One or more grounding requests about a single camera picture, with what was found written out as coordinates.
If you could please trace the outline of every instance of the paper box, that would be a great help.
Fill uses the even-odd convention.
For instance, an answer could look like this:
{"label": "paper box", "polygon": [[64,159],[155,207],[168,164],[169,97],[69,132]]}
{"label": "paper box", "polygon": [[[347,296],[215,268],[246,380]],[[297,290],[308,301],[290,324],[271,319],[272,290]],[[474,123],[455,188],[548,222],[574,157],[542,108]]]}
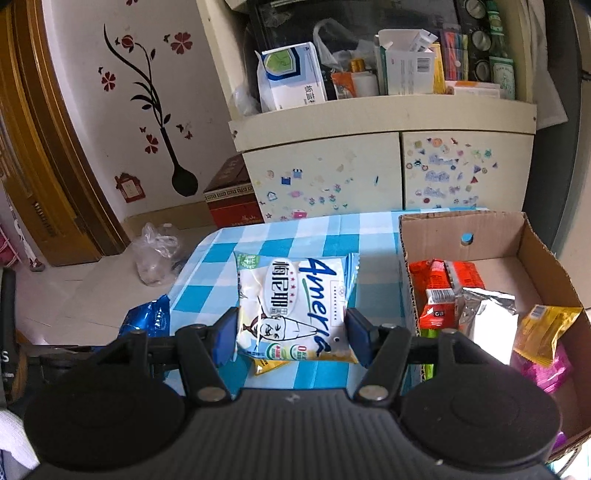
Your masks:
{"label": "paper box", "polygon": [[[313,43],[264,51],[262,62],[275,110],[326,101],[322,71]],[[269,94],[265,92],[261,92],[261,95],[269,98]]]}
{"label": "paper box", "polygon": [[378,32],[380,46],[385,49],[388,95],[433,93],[435,52],[410,51],[413,40],[420,32],[408,29]]}
{"label": "paper box", "polygon": [[[462,235],[471,233],[471,242]],[[568,274],[519,212],[442,212],[400,217],[407,281],[408,265],[429,258],[472,261],[488,290],[515,295],[519,317],[535,304],[580,307]],[[410,288],[415,326],[423,305]],[[573,373],[553,394],[562,413],[568,442],[553,452],[557,459],[591,436],[591,327],[583,311],[560,341]]]}
{"label": "paper box", "polygon": [[203,195],[218,228],[263,223],[242,155],[226,160]]}

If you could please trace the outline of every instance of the black circular pad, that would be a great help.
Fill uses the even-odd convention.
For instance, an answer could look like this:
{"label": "black circular pad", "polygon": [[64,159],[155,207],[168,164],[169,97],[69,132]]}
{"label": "black circular pad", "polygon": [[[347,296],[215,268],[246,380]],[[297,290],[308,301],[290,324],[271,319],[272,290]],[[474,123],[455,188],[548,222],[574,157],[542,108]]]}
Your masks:
{"label": "black circular pad", "polygon": [[72,372],[27,407],[25,432],[41,461],[75,471],[110,470],[167,446],[184,420],[170,387],[122,365]]}
{"label": "black circular pad", "polygon": [[560,430],[554,400],[504,365],[459,365],[414,389],[401,422],[436,458],[476,469],[547,460]]}

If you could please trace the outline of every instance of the pink snack bag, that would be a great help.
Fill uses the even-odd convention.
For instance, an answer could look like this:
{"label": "pink snack bag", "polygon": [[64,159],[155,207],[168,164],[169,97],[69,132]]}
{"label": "pink snack bag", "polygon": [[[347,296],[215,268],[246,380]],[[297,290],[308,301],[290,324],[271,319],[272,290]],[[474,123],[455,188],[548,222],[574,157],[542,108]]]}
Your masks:
{"label": "pink snack bag", "polygon": [[549,367],[542,367],[530,362],[516,352],[513,352],[511,365],[548,394],[558,390],[573,370],[562,343],[558,343],[556,346],[554,360]]}

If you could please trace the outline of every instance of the open cardboard box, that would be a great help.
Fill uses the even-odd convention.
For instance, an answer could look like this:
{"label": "open cardboard box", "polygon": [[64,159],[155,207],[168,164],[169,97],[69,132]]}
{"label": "open cardboard box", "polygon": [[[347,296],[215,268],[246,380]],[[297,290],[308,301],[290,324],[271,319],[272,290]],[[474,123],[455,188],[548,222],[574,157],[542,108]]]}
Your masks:
{"label": "open cardboard box", "polygon": [[[471,233],[471,243],[462,235]],[[488,290],[515,295],[522,318],[535,304],[580,307],[568,274],[531,229],[524,213],[463,211],[400,217],[400,234],[409,284],[410,263],[441,258],[471,261]],[[411,286],[415,325],[419,312]],[[591,436],[591,326],[583,311],[561,341],[573,365],[569,380],[553,395],[562,413],[568,442],[555,460]]]}

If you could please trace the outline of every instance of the table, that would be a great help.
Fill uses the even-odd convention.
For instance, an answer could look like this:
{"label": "table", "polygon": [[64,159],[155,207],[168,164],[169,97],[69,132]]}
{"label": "table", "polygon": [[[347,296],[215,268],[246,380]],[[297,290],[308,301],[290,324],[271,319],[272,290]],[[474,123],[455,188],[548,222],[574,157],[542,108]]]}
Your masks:
{"label": "table", "polygon": [[[393,323],[415,330],[410,289],[398,234],[401,215],[430,212],[354,213],[320,218],[224,228],[205,238],[195,249],[168,296],[170,332],[186,325],[212,325],[238,305],[233,251],[275,257],[327,257],[360,253],[357,285],[349,306],[356,307],[375,325]],[[229,391],[251,388],[347,388],[355,390],[365,374],[360,365],[343,362],[292,362],[255,376],[252,361],[238,356],[219,370]],[[406,388],[419,382],[417,368],[407,375]],[[182,393],[178,371],[167,383]]]}

